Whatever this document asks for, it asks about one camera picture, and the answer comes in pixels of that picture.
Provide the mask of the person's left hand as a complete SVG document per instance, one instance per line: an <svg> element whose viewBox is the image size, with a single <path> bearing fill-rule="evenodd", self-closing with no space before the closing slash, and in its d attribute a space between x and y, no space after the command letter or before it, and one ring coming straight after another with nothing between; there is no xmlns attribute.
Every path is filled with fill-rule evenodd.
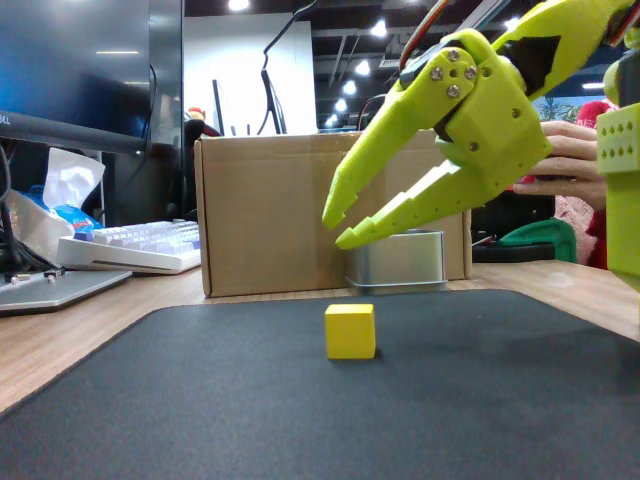
<svg viewBox="0 0 640 480"><path fill-rule="evenodd" d="M528 173L533 183L517 183L520 195L576 197L595 211L606 207L606 181L597 170L597 133L564 121L541 123L551 153Z"/></svg>

